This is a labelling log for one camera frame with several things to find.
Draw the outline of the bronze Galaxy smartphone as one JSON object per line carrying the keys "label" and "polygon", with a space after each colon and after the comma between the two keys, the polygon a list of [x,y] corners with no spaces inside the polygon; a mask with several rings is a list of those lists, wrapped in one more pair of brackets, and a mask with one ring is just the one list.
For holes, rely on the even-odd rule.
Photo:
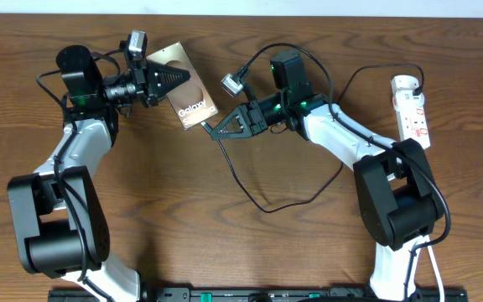
{"label": "bronze Galaxy smartphone", "polygon": [[190,79],[167,94],[184,130],[200,124],[218,113],[205,84],[180,42],[147,56],[148,61],[187,70]]}

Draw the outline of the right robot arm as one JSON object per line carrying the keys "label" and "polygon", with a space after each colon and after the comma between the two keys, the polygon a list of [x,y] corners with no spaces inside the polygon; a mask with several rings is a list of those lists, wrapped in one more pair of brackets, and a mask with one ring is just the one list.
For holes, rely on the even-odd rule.
{"label": "right robot arm", "polygon": [[276,92],[257,98],[247,83],[249,68],[222,79],[237,106],[209,135],[217,142],[251,138],[284,124],[330,151],[352,170],[361,219],[376,244],[375,267],[364,295],[380,301],[420,301],[414,283],[418,255],[438,243],[438,220],[450,221],[449,206],[435,183],[424,146],[416,137],[393,140],[348,117],[331,94],[314,91],[304,60],[309,53],[282,44],[270,60]]}

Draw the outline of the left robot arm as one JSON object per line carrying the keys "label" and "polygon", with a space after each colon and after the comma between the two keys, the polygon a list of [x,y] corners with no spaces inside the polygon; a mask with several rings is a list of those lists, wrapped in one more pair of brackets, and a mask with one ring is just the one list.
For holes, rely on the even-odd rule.
{"label": "left robot arm", "polygon": [[102,157],[113,147],[118,116],[136,102],[153,107],[190,79],[185,69],[148,61],[146,44],[122,41],[127,70],[101,75],[96,62],[112,53],[83,45],[63,48],[57,74],[67,92],[55,101],[63,137],[33,173],[7,187],[18,257],[23,269],[81,286],[100,301],[155,301],[138,271],[111,253],[109,228],[93,184]]}

